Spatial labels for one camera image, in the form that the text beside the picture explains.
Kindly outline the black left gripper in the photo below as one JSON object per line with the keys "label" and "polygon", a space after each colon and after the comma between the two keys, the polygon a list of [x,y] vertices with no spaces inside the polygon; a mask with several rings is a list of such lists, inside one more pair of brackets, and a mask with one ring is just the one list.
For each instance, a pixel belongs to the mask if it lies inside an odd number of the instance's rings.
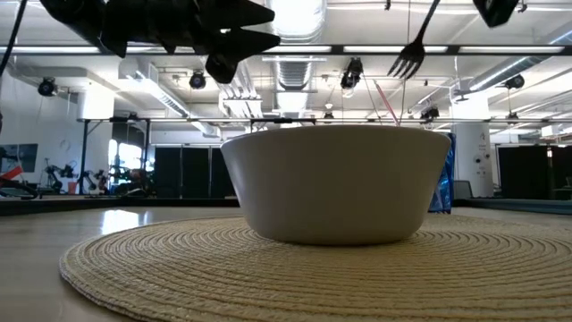
{"label": "black left gripper", "polygon": [[206,70],[220,83],[231,82],[239,61],[281,44],[274,34],[240,29],[274,19],[273,10],[251,0],[39,1],[102,53],[124,58],[130,42],[159,45],[169,55],[192,47],[207,57]]}

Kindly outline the fork with blue handle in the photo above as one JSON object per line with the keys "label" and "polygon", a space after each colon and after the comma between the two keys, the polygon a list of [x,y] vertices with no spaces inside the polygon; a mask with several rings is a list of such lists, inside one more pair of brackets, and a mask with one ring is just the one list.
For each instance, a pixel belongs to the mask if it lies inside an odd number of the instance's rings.
{"label": "fork with blue handle", "polygon": [[400,51],[398,58],[387,73],[388,76],[409,80],[417,73],[425,59],[423,43],[425,32],[440,2],[441,0],[433,0],[416,38]]}

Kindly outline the pink drinking straw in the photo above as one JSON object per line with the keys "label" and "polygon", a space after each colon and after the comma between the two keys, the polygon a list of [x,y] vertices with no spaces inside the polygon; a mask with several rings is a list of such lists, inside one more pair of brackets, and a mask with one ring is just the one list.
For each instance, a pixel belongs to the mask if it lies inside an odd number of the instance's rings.
{"label": "pink drinking straw", "polygon": [[378,84],[378,82],[376,80],[374,80],[374,85],[376,87],[376,90],[378,91],[385,107],[387,108],[387,111],[390,113],[392,120],[394,121],[394,124],[397,127],[400,127],[400,121],[397,117],[397,115],[394,112],[394,109],[392,108],[391,104],[389,103],[388,98],[385,96],[383,89],[381,88],[381,86]]}

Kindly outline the white bowl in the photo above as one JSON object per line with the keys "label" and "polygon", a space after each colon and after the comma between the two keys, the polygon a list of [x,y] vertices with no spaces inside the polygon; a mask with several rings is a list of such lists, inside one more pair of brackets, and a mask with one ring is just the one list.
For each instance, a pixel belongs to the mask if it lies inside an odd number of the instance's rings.
{"label": "white bowl", "polygon": [[244,217],[280,242],[396,242],[423,224],[450,139],[379,125],[244,134],[221,151]]}

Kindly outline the white round column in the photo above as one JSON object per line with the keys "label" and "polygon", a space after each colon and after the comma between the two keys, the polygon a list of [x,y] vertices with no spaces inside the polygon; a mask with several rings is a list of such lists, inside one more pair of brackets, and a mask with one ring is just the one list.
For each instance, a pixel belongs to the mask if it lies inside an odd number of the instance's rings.
{"label": "white round column", "polygon": [[450,107],[455,119],[451,132],[456,137],[455,178],[469,181],[474,197],[493,195],[491,118],[488,97],[483,93],[466,95]]}

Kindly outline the blue translucent plastic cup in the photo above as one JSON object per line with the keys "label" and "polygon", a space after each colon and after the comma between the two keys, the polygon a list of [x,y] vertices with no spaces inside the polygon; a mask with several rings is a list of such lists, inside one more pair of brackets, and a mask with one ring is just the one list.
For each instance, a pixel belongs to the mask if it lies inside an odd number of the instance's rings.
{"label": "blue translucent plastic cup", "polygon": [[454,169],[456,155],[456,136],[454,133],[447,133],[450,139],[450,148],[447,153],[444,167],[433,193],[433,198],[429,207],[430,213],[449,214],[452,209],[454,199]]}

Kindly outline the grey chair back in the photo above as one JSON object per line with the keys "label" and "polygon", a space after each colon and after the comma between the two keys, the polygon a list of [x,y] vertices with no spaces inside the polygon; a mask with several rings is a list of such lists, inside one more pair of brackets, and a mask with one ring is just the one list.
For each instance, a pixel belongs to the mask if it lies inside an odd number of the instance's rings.
{"label": "grey chair back", "polygon": [[453,185],[454,199],[472,199],[473,191],[470,181],[459,180]]}

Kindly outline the round woven straw placemat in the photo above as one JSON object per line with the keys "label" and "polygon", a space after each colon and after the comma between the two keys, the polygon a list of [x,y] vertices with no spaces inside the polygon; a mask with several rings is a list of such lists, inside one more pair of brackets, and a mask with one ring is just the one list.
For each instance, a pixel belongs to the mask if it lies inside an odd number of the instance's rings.
{"label": "round woven straw placemat", "polygon": [[471,216],[355,247],[267,240],[238,217],[163,222],[76,244],[59,271],[143,322],[572,322],[572,230]]}

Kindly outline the red bar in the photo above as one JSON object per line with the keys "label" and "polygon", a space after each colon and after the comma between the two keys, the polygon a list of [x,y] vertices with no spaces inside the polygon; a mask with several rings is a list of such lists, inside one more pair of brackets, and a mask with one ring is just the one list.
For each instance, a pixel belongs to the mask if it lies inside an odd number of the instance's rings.
{"label": "red bar", "polygon": [[23,173],[22,167],[20,165],[17,165],[8,172],[1,174],[0,182],[9,182],[22,173]]}

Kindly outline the silver ceiling air duct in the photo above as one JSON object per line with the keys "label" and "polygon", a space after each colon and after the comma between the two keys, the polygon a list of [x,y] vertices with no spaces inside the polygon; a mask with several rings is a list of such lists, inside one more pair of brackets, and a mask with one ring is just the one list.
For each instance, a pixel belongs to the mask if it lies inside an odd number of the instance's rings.
{"label": "silver ceiling air duct", "polygon": [[[271,29],[283,45],[308,45],[320,40],[327,0],[265,0],[265,5],[275,13]],[[275,105],[281,117],[302,118],[314,70],[311,56],[277,59]]]}

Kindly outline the black aluminium rig frame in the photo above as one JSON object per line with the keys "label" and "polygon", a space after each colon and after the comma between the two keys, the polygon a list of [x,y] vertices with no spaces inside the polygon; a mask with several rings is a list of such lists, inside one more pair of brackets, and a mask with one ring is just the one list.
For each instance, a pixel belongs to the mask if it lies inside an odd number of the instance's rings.
{"label": "black aluminium rig frame", "polygon": [[[404,46],[389,45],[287,45],[266,50],[262,55],[397,55]],[[15,46],[13,55],[103,55],[90,46]],[[572,56],[572,45],[548,46],[425,46],[426,55]]]}

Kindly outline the black partition wall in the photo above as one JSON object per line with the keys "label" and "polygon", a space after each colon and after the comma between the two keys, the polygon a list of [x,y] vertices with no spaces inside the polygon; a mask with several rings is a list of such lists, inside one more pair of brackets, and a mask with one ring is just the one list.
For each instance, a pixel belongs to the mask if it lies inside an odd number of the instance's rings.
{"label": "black partition wall", "polygon": [[162,199],[226,199],[236,194],[219,148],[156,148],[155,192]]}

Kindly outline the dark wall screen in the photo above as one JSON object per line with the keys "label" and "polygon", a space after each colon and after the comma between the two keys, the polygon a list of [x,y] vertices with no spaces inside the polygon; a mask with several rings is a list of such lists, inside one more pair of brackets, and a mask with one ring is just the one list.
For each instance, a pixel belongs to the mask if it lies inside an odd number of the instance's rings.
{"label": "dark wall screen", "polygon": [[38,155],[38,144],[0,145],[0,173],[20,166],[24,173],[34,173]]}

